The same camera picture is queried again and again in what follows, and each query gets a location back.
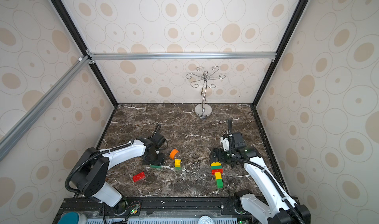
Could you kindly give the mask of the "yellow square lego back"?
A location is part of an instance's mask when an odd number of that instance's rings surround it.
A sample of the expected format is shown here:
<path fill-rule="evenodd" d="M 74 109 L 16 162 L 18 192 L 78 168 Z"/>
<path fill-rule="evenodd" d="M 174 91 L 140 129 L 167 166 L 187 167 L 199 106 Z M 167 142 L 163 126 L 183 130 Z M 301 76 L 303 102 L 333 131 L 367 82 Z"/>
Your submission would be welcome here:
<path fill-rule="evenodd" d="M 219 163 L 219 162 L 213 162 L 213 163 L 211 163 L 211 167 L 214 167 L 214 166 L 221 166 L 221 163 Z"/>

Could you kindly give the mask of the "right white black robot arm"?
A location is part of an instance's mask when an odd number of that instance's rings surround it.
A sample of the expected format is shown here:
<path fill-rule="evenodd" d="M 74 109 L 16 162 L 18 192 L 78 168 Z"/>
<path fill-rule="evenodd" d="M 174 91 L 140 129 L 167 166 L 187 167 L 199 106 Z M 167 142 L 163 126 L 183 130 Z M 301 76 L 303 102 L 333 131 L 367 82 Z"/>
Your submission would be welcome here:
<path fill-rule="evenodd" d="M 247 146 L 240 132 L 232 131 L 233 121 L 228 120 L 228 131 L 220 141 L 223 145 L 223 162 L 240 164 L 253 178 L 264 200 L 260 200 L 250 190 L 235 192 L 234 209 L 242 215 L 249 213 L 254 221 L 261 224 L 309 224 L 311 213 L 305 205 L 293 199 L 266 166 L 262 156 L 254 146 Z"/>

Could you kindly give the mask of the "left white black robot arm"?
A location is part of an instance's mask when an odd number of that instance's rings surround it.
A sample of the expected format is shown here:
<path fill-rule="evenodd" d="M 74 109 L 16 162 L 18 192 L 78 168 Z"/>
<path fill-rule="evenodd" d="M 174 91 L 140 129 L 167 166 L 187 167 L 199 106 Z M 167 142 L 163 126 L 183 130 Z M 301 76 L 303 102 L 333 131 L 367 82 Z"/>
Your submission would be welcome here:
<path fill-rule="evenodd" d="M 114 148 L 87 149 L 66 178 L 66 190 L 94 197 L 109 207 L 120 206 L 123 196 L 106 182 L 108 170 L 136 157 L 141 157 L 144 164 L 162 166 L 162 146 L 168 141 L 160 134 L 160 128 L 161 124 L 158 124 L 151 136 L 131 140 Z"/>

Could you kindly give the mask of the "yellow square lego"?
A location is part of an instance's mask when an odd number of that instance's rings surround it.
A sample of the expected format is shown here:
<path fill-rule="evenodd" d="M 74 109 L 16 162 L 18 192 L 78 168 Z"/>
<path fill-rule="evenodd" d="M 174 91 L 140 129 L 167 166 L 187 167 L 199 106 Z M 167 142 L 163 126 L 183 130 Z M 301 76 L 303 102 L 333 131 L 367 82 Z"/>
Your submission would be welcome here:
<path fill-rule="evenodd" d="M 214 175 L 215 175 L 216 180 L 222 179 L 222 173 L 221 172 L 216 172 Z"/>
<path fill-rule="evenodd" d="M 211 167 L 214 167 L 214 166 L 221 166 L 221 163 L 219 163 L 219 162 L 213 162 L 213 163 L 211 163 Z"/>
<path fill-rule="evenodd" d="M 181 167 L 181 160 L 175 159 L 174 165 L 175 165 L 175 167 Z"/>

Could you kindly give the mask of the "green square lego front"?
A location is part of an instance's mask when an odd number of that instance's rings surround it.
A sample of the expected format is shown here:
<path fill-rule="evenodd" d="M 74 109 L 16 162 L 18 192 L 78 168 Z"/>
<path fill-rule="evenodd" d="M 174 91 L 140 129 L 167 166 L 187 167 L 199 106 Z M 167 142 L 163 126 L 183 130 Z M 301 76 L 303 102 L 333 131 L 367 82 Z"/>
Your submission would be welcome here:
<path fill-rule="evenodd" d="M 224 187 L 224 183 L 223 183 L 222 179 L 217 179 L 216 184 L 217 184 L 217 188 L 223 188 Z"/>

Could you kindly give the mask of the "red long lego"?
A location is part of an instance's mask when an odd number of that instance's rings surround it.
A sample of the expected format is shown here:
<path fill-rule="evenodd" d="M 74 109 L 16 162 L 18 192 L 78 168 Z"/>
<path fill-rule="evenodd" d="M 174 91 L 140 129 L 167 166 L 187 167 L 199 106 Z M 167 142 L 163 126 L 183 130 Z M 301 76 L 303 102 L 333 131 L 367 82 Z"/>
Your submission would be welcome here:
<path fill-rule="evenodd" d="M 212 172 L 212 174 L 216 174 L 216 173 L 222 174 L 223 173 L 223 169 L 213 169 L 211 172 Z"/>
<path fill-rule="evenodd" d="M 140 181 L 140 180 L 143 180 L 143 179 L 145 179 L 145 177 L 146 177 L 146 175 L 145 175 L 145 173 L 144 172 L 140 172 L 140 173 L 138 173 L 137 175 L 134 175 L 133 177 L 132 177 L 132 179 L 133 179 L 133 182 L 138 182 L 138 181 Z"/>

